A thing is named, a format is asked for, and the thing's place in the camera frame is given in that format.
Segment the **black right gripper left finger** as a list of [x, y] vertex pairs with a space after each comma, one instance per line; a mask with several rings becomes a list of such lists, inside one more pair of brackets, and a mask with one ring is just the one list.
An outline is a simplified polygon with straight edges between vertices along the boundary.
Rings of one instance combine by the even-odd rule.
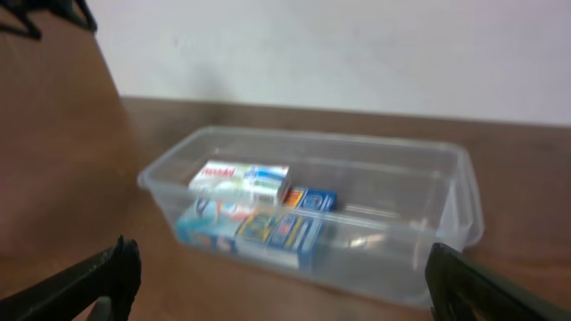
[[29, 288], [1, 299], [3, 320], [72, 320], [102, 297], [111, 301], [110, 320], [127, 321], [141, 284], [137, 242], [115, 245]]

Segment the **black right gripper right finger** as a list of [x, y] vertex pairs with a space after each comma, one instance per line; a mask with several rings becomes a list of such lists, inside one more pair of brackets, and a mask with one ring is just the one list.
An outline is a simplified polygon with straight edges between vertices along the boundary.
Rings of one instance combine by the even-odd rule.
[[425, 269], [435, 321], [567, 321], [570, 312], [516, 286], [444, 243]]

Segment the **clear plastic container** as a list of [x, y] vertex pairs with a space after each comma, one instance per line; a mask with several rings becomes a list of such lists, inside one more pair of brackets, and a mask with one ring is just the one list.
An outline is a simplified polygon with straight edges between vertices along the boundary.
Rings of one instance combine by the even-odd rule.
[[138, 177], [176, 236], [176, 222], [197, 200], [283, 206], [285, 199], [270, 206], [191, 192], [189, 182], [215, 160], [288, 166], [285, 198], [295, 186], [329, 190], [337, 193], [335, 208], [324, 217], [311, 271], [192, 246], [368, 297], [429, 306], [425, 266], [432, 245], [462, 250], [484, 232], [474, 170], [457, 145], [208, 127], [174, 145]]

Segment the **blue toothpaste box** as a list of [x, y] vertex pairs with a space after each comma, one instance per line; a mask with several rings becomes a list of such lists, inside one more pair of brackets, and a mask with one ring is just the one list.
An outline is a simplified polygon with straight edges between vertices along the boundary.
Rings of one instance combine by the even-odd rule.
[[295, 186], [281, 208], [197, 200], [176, 222], [182, 243], [311, 271], [334, 191]]

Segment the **white Panadol box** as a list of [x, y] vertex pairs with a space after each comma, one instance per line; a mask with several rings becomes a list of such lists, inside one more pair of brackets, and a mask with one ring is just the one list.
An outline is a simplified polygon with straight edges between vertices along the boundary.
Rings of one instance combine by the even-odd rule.
[[188, 184], [201, 196], [278, 206], [290, 187], [289, 167], [209, 160]]

